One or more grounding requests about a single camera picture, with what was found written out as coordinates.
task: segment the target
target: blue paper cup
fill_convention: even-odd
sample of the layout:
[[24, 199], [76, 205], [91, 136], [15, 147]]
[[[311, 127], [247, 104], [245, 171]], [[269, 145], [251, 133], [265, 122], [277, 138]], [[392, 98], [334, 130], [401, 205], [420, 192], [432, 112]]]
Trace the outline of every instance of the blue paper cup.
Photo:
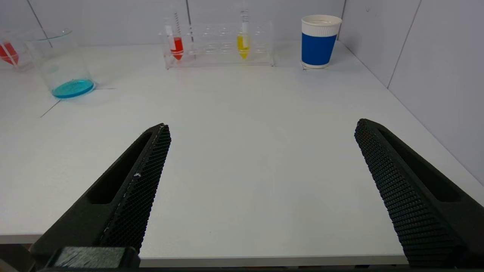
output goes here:
[[328, 67], [341, 18], [330, 15], [310, 15], [302, 18], [303, 66], [311, 69]]

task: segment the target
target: blue liquid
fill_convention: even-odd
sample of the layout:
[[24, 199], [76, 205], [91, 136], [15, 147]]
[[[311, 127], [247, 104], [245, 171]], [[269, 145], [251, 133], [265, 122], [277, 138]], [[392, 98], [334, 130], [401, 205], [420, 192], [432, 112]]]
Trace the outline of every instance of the blue liquid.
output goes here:
[[52, 95], [58, 98], [70, 98], [94, 89], [94, 82], [88, 79], [73, 79], [52, 90]]

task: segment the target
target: white table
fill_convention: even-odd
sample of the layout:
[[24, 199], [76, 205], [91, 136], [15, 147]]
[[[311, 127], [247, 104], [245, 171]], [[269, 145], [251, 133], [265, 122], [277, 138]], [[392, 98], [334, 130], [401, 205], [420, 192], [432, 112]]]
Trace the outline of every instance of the white table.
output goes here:
[[83, 50], [100, 89], [42, 118], [56, 100], [34, 73], [19, 76], [31, 96], [2, 87], [2, 105], [20, 108], [0, 109], [0, 243], [34, 242], [160, 122], [172, 144], [142, 266], [406, 263], [353, 137], [360, 118], [484, 204], [484, 187], [340, 43], [317, 71], [292, 44], [282, 67], [168, 71], [157, 45]]

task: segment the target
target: yellow test tube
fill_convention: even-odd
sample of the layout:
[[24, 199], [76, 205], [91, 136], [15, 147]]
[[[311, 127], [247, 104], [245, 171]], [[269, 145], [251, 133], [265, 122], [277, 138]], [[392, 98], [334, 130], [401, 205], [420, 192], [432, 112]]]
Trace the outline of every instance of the yellow test tube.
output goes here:
[[237, 36], [237, 48], [240, 56], [245, 60], [250, 52], [250, 36], [249, 36], [249, 9], [247, 2], [242, 2], [241, 9], [242, 29]]

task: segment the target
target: glass beaker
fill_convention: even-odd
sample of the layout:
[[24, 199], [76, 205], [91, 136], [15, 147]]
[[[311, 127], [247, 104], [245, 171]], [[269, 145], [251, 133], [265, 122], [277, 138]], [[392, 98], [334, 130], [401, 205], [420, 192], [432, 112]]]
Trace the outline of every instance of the glass beaker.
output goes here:
[[19, 32], [0, 30], [0, 70], [25, 71], [31, 67], [32, 62]]
[[95, 88], [71, 30], [40, 29], [29, 32], [25, 40], [32, 62], [53, 96], [75, 97]]

